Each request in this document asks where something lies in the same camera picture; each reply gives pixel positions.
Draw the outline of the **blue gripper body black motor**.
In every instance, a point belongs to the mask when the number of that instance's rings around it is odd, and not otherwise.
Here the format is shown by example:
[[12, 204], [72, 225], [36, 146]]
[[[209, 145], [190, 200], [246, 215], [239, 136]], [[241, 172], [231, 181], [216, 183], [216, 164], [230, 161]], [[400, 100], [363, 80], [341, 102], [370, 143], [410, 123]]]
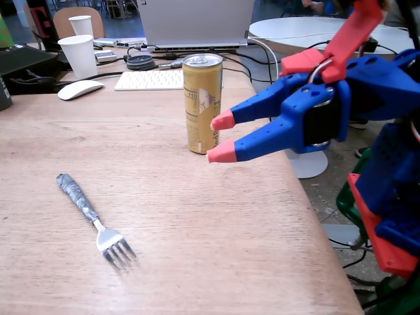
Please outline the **blue gripper body black motor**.
[[404, 71], [378, 56], [353, 60], [344, 80], [293, 73], [288, 97], [288, 143], [328, 144], [347, 138], [351, 119], [382, 121], [404, 115]]

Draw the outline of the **blue gripper finger with pink tip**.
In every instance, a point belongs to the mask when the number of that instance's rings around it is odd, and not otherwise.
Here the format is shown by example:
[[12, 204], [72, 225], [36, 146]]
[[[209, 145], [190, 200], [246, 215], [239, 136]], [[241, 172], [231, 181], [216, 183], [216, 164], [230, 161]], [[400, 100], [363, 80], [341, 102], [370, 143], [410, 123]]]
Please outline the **blue gripper finger with pink tip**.
[[239, 123], [277, 117], [281, 113], [282, 102], [290, 94], [291, 85], [285, 78], [279, 78], [267, 89], [213, 118], [210, 123], [211, 130], [231, 129]]
[[313, 124], [334, 105], [335, 89], [325, 85], [298, 86], [281, 105], [281, 113], [263, 127], [239, 140], [227, 140], [207, 152], [210, 163], [249, 161], [273, 152], [292, 149], [298, 154], [324, 149], [335, 129], [322, 131]]

